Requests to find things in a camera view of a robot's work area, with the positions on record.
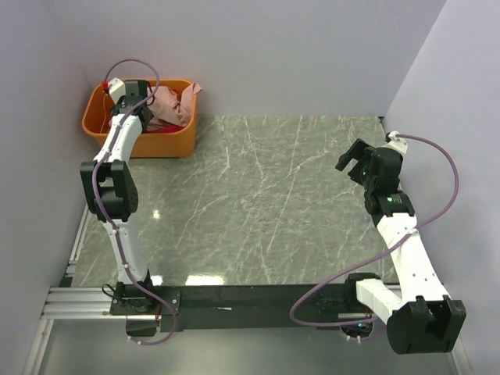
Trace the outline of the dusty pink t shirt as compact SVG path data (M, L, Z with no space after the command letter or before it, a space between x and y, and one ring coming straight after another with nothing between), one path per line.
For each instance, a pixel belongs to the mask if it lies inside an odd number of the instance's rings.
M147 131L160 131L168 126L185 128L191 121L192 112L195 108L195 96L202 88L196 84L190 84L180 96L170 87L160 86L155 93L154 100L149 109L152 112Z

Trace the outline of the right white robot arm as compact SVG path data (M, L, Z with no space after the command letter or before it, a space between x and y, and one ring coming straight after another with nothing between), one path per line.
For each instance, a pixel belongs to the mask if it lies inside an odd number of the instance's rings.
M351 273L343 303L353 312L366 306L375 313L397 354L446 353L456 343L466 308L440 282L421 240L413 204L400 188L406 151L406 141L393 134L378 148L358 139L338 160L337 170L355 162L348 175L364 189L365 209L390 252L401 291L396 295L372 274Z

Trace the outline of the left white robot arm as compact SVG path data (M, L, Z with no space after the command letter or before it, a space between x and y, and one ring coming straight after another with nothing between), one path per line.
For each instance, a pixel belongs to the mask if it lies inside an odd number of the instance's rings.
M112 99L109 133L91 162L80 165L80 177L90 213L102 222L112 244L118 276L112 292L112 313L146 314L156 304L148 266L138 247L132 215L138 210L138 190L128 168L135 142L152 118L147 102L152 88L146 80L117 78L105 83Z

